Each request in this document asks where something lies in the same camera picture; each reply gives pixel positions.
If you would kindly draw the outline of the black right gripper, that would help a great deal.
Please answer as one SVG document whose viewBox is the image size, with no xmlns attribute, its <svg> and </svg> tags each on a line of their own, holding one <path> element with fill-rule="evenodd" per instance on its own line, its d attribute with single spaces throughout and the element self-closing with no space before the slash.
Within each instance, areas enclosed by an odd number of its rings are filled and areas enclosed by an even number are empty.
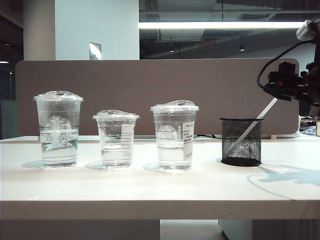
<svg viewBox="0 0 320 240">
<path fill-rule="evenodd" d="M 278 66 L 278 71 L 268 74 L 267 86 L 263 91 L 273 97 L 291 101 L 302 100 L 315 107 L 320 106 L 320 64 L 311 62 L 306 65 L 308 71 L 302 71 L 300 76 L 296 73 L 296 64 L 283 61 Z"/>
</svg>

